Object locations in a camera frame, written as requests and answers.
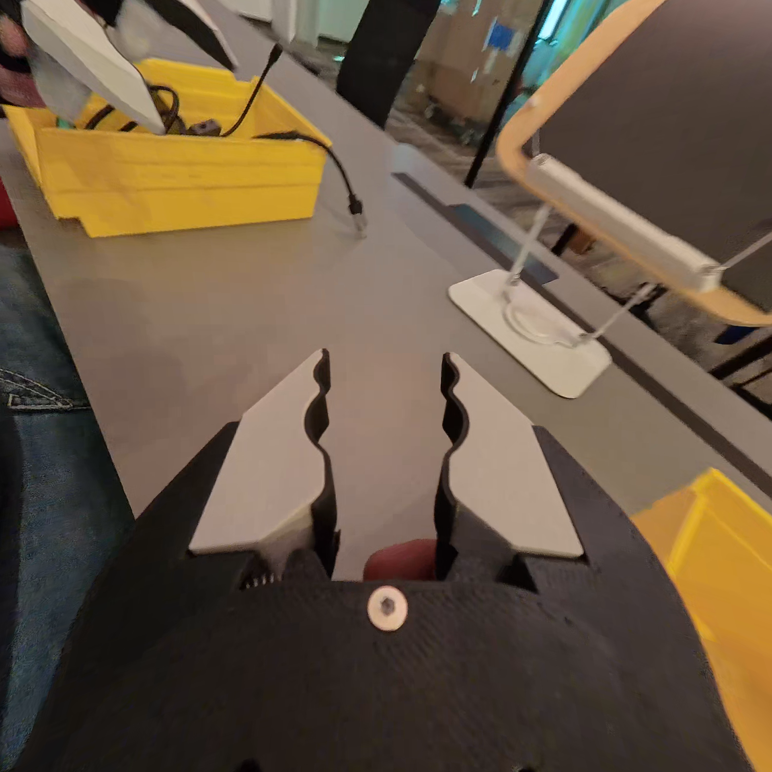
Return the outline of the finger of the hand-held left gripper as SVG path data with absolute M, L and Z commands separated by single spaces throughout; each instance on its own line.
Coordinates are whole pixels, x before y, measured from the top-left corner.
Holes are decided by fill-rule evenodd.
M 147 1 L 170 27 L 177 29 L 218 64 L 233 72 L 238 63 L 222 31 L 198 1 Z
M 151 133 L 164 121 L 138 69 L 111 43 L 102 25 L 78 2 L 24 1 L 21 20 L 36 49 Z

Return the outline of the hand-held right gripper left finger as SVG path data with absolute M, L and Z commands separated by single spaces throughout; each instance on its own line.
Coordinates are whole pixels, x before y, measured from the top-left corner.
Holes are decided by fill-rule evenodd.
M 189 543 L 192 554 L 253 552 L 275 576 L 312 550 L 328 577 L 338 554 L 329 426 L 331 358 L 314 351 L 241 417 Z

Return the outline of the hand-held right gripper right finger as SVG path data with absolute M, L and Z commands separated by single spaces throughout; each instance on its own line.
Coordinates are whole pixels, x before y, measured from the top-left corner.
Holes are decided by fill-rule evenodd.
M 459 561 L 492 581 L 529 581 L 524 557 L 574 561 L 584 547 L 535 425 L 457 353 L 441 361 L 449 449 L 435 495 L 435 575 Z

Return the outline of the yellow plastic bin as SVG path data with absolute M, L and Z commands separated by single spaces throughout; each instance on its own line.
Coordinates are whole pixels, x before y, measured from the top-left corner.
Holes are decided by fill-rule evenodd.
M 85 126 L 104 99 L 91 97 L 75 129 L 47 110 L 8 107 L 9 127 L 53 216 L 76 219 L 92 238 L 310 218 L 326 152 L 302 140 L 258 139 L 294 131 L 332 145 L 264 83 L 229 138 L 121 132 L 112 113 Z
M 632 520 L 681 595 L 750 763 L 770 771 L 770 513 L 710 468 Z

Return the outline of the person's left hand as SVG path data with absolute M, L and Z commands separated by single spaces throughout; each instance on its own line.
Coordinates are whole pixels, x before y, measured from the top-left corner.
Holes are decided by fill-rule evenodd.
M 28 40 L 22 28 L 1 14 L 1 104 L 39 108 L 39 93 L 27 59 Z

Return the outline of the wooden book stand white base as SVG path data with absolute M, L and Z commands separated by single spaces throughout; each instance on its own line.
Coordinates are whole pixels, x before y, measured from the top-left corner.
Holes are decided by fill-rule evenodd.
M 608 368 L 609 327 L 657 285 L 731 326 L 763 326 L 720 296 L 770 313 L 770 2 L 625 2 L 506 123 L 497 159 L 540 200 L 509 270 L 451 285 L 452 303 L 559 397 Z M 548 215 L 652 279 L 590 331 L 526 285 Z

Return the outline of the black office chair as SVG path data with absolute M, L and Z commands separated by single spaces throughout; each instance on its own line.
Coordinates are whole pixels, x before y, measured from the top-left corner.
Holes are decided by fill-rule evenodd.
M 335 91 L 381 130 L 440 5 L 439 1 L 370 1 L 364 9 Z

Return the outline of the flat cardboard box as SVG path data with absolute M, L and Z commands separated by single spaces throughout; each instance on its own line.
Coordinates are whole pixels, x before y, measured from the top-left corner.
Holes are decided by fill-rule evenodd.
M 427 118 L 487 125 L 540 6 L 538 1 L 441 2 L 417 55 L 415 91 Z

